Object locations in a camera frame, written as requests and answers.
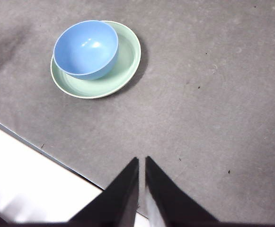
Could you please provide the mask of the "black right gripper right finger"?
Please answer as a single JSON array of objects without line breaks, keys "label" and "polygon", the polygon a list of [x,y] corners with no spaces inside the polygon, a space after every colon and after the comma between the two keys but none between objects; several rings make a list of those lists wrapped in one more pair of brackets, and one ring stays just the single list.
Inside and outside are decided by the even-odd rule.
[{"label": "black right gripper right finger", "polygon": [[150,157],[145,158],[145,198],[151,223],[218,223],[184,193]]}]

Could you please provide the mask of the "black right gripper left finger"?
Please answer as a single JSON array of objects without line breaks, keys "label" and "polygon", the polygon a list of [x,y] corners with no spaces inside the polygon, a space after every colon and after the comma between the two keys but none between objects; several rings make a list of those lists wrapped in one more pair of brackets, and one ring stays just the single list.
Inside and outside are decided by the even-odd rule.
[{"label": "black right gripper left finger", "polygon": [[111,184],[70,223],[133,223],[139,197],[139,160],[133,158]]}]

